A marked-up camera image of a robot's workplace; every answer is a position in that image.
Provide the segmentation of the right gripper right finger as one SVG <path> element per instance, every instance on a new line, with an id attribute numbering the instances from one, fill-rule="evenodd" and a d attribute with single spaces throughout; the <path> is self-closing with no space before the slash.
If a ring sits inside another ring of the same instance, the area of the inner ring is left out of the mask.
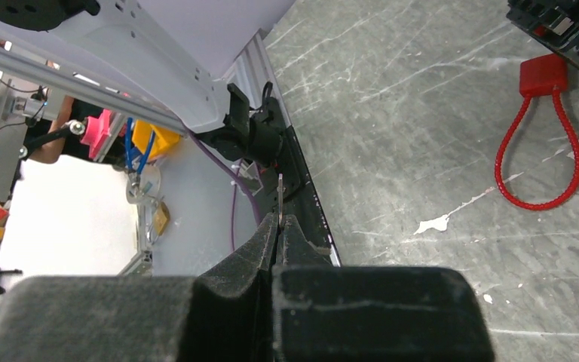
<path id="1" fill-rule="evenodd" d="M 446 267 L 289 262 L 272 216 L 271 352 L 277 361 L 493 361 L 475 292 Z"/>

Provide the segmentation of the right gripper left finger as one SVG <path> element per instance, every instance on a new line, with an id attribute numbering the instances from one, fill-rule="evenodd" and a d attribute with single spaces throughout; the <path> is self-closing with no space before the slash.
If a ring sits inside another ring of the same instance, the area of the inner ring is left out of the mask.
<path id="1" fill-rule="evenodd" d="M 273 361 L 277 215 L 197 277 L 27 278 L 0 301 L 0 361 Z"/>

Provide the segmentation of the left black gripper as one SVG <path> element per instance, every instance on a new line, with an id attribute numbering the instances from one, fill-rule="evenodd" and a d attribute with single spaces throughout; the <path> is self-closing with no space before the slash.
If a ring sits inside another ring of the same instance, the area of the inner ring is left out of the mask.
<path id="1" fill-rule="evenodd" d="M 509 0 L 506 17 L 579 70 L 579 1 Z"/>

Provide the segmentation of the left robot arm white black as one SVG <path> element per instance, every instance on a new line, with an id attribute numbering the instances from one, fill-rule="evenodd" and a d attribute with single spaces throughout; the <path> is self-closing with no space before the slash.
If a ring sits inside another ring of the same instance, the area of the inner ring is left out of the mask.
<path id="1" fill-rule="evenodd" d="M 0 32 L 63 41 L 113 67 L 224 158 L 270 164 L 280 133 L 251 118 L 248 99 L 200 52 L 233 54 L 264 17 L 259 1 L 0 1 Z"/>

